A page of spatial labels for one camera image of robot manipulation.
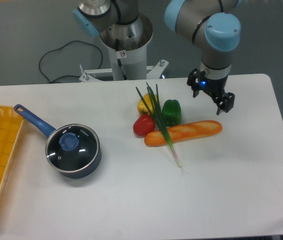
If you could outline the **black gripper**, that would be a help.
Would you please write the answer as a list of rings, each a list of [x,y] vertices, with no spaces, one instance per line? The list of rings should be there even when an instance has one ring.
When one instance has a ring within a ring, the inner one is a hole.
[[[199,71],[195,68],[189,73],[186,84],[191,87],[193,98],[196,98],[202,91],[216,100],[216,114],[219,115],[222,112],[228,113],[235,103],[235,94],[225,91],[227,79],[228,75],[209,76],[207,70]]]

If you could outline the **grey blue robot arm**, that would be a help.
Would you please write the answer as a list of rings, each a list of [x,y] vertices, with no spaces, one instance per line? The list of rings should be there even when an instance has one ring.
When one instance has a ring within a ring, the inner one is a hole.
[[[229,112],[235,95],[225,91],[232,66],[232,52],[240,42],[241,23],[230,10],[237,0],[173,0],[164,22],[176,34],[201,50],[201,64],[188,77],[193,95],[210,96],[218,112]],[[73,17],[90,37],[99,37],[107,47],[114,80],[144,80],[147,45],[153,25],[140,13],[136,0],[82,0]]]

